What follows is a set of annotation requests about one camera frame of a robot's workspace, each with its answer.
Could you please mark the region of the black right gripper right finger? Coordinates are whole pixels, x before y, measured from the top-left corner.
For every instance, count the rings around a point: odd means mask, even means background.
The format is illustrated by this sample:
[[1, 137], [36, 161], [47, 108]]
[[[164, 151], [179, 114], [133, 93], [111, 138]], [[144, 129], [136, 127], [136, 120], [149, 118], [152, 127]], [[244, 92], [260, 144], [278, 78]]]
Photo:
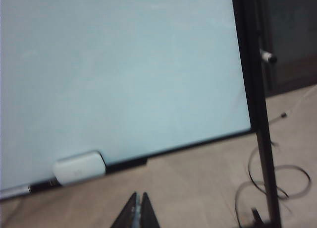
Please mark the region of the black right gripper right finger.
[[147, 192], [143, 193], [141, 202], [141, 215], [140, 215], [141, 228], [160, 228], [155, 211], [152, 207], [150, 198]]

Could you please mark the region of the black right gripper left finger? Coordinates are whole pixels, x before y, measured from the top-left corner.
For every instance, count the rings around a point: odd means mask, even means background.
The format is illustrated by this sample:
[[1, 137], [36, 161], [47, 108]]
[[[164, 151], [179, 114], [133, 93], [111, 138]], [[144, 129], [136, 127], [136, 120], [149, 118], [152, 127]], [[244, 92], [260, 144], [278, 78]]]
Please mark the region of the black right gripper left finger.
[[112, 228], [131, 228], [137, 207], [137, 192], [134, 192], [112, 224]]

